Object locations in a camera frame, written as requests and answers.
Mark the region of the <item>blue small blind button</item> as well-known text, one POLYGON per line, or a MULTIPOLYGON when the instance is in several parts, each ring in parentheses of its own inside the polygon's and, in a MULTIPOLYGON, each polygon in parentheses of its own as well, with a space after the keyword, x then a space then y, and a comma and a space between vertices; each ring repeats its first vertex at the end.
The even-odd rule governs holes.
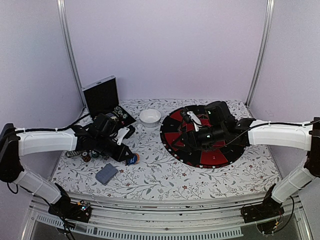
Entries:
POLYGON ((132 158, 126 160, 126 165, 134 165, 136 164, 136 156, 134 155, 132 158))

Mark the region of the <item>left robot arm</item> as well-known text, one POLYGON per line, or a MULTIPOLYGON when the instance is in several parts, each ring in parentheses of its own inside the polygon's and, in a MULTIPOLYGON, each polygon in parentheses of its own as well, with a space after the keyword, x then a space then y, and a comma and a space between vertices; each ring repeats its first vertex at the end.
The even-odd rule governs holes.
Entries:
POLYGON ((0 134, 0 180, 13 183, 46 200, 63 217, 70 217, 74 209, 85 207, 72 203, 66 191, 42 176, 23 167, 20 157, 55 151, 95 151, 117 162, 130 160, 134 154, 123 144, 135 132, 111 114, 100 113, 87 126, 73 123, 64 128, 16 128, 7 123, 0 134))

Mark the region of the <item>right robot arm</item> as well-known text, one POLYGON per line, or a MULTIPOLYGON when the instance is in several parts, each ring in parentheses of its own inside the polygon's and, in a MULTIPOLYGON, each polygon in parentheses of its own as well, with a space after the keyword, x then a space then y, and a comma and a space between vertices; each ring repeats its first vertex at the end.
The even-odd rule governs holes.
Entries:
POLYGON ((232 144, 238 146, 269 145, 301 149, 307 152, 306 161, 298 165, 284 179, 266 193, 258 213, 269 218, 292 194, 303 189, 320 176, 320 119, 309 122, 272 122, 255 118, 236 120, 227 103, 215 101, 204 107, 209 126, 203 126, 196 114, 188 108, 180 111, 182 119, 193 124, 194 130, 180 136, 183 150, 213 149, 216 142, 223 141, 220 149, 232 144))

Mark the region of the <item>loose blue card deck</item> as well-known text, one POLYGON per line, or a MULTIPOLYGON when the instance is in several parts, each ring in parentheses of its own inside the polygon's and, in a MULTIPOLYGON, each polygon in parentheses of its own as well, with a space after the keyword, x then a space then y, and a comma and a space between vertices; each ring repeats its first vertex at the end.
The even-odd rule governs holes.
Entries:
POLYGON ((108 163, 99 172, 96 173, 95 179, 106 186, 109 181, 118 173, 118 169, 112 164, 108 163))

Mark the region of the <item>green poker chip stack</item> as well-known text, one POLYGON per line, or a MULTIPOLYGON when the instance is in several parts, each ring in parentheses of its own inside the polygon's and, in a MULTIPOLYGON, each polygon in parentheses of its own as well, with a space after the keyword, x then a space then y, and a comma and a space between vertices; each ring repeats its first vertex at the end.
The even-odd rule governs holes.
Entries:
POLYGON ((92 150, 90 154, 93 159, 97 159, 100 156, 100 154, 94 150, 92 150))

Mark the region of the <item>round red black poker mat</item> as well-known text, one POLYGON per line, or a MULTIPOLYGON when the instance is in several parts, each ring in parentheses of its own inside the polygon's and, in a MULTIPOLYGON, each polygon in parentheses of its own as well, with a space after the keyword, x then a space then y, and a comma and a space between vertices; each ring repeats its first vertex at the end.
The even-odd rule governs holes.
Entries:
POLYGON ((247 120, 236 120, 237 135, 231 142, 218 141, 212 149, 181 150, 183 143, 180 135, 194 130, 194 125, 186 123, 181 116, 181 110, 188 108, 193 111, 204 126, 209 126, 209 120, 204 110, 205 105, 188 105, 181 107, 166 116, 160 127, 160 139, 165 149, 180 162, 196 168, 221 168, 238 160, 248 145, 242 135, 248 128, 247 120))

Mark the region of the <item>red poker chip stack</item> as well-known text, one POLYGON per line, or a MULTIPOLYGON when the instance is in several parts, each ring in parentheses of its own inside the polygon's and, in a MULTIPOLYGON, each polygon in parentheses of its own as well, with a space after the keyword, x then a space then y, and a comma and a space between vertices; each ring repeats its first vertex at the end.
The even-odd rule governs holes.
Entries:
POLYGON ((90 153, 87 151, 83 151, 80 156, 85 163, 88 163, 91 160, 90 153))

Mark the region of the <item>floral tablecloth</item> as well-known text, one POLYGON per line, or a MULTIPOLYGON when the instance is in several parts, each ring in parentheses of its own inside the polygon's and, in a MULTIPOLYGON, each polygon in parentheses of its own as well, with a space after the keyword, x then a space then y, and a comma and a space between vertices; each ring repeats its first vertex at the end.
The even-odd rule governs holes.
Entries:
POLYGON ((266 146, 250 146, 234 163, 218 169, 188 166, 175 159, 163 146, 159 127, 147 128, 137 120, 135 133, 125 144, 139 155, 139 162, 125 165, 111 158, 63 154, 52 182, 66 191, 99 197, 135 200, 196 200, 228 198, 264 193, 280 180, 278 169, 266 146), (107 185, 96 174, 107 164, 118 173, 107 185))

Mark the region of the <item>green twenty poker chip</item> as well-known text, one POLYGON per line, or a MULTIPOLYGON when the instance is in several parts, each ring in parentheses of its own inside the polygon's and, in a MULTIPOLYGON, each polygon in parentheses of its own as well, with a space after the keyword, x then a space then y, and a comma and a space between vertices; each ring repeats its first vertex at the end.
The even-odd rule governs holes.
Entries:
POLYGON ((121 117, 122 117, 123 120, 126 120, 128 118, 128 115, 125 113, 121 117))

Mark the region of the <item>white ceramic bowl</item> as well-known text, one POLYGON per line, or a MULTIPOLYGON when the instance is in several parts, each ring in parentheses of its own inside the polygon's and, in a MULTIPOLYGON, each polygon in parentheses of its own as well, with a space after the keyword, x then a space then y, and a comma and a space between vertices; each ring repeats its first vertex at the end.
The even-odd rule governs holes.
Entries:
POLYGON ((139 114, 140 122, 146 128, 156 127, 161 120, 161 113, 156 109, 145 109, 139 114))

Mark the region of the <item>short poker chip row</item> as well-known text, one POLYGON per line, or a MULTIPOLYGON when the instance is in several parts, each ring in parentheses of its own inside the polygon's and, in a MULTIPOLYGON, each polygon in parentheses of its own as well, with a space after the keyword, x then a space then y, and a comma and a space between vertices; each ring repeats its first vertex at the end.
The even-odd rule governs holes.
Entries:
POLYGON ((123 110, 122 110, 122 108, 120 106, 116 106, 114 108, 114 112, 117 113, 120 116, 123 114, 123 110))

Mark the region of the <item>ribbed metal cup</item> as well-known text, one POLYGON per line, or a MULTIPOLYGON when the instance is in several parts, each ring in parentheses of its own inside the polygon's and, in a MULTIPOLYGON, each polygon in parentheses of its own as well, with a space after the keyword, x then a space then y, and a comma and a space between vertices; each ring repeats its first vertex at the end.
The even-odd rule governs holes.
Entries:
POLYGON ((81 151, 75 151, 75 150, 73 150, 73 151, 66 151, 66 152, 65 152, 65 156, 66 156, 67 158, 76 157, 76 156, 78 156, 78 155, 80 155, 80 154, 81 154, 81 151))

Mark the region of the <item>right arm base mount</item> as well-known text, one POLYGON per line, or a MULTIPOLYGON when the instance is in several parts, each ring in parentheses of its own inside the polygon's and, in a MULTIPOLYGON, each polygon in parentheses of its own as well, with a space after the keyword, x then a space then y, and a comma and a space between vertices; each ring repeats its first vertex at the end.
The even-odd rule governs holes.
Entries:
POLYGON ((275 200, 264 200, 259 204, 246 204, 240 209, 245 223, 251 223, 277 217, 285 213, 281 203, 275 200))

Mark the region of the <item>aluminium frame post left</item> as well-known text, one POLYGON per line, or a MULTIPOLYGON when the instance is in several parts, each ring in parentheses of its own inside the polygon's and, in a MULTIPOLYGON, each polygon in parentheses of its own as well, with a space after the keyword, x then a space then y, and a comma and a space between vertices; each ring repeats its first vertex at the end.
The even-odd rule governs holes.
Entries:
POLYGON ((62 37, 64 40, 65 48, 66 48, 66 54, 67 58, 70 64, 71 73, 75 82, 76 90, 80 99, 80 102, 83 107, 86 106, 85 103, 85 97, 82 92, 82 84, 79 77, 79 72, 76 64, 76 59, 73 51, 72 41, 71 41, 71 35, 69 31, 68 26, 68 19, 67 19, 67 12, 66 12, 66 6, 64 0, 57 0, 57 10, 59 15, 59 21, 62 31, 62 37))

